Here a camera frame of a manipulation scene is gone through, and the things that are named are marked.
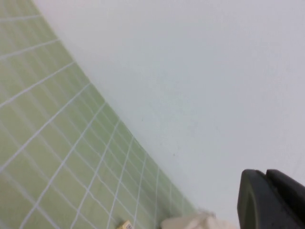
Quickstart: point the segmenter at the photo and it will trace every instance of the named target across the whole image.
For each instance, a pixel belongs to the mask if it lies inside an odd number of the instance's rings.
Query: black plastic object
[[[278,170],[242,172],[241,229],[305,229],[305,187]]]

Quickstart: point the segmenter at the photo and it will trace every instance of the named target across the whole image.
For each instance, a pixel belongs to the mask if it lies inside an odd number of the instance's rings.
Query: white wall
[[[197,206],[237,223],[245,168],[305,183],[304,0],[34,0]]]

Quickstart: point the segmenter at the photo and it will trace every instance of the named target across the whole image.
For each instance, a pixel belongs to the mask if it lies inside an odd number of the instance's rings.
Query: green tiled wall
[[[29,0],[0,0],[0,228],[136,229],[193,211]]]

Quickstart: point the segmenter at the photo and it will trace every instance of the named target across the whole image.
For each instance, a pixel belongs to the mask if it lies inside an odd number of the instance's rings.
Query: white cloth
[[[166,219],[162,229],[237,229],[231,223],[219,220],[209,212],[194,213],[189,216]]]

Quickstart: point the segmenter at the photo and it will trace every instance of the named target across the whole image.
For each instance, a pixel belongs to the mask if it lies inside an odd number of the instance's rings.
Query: small label
[[[126,229],[132,229],[132,225],[129,223],[126,225]]]

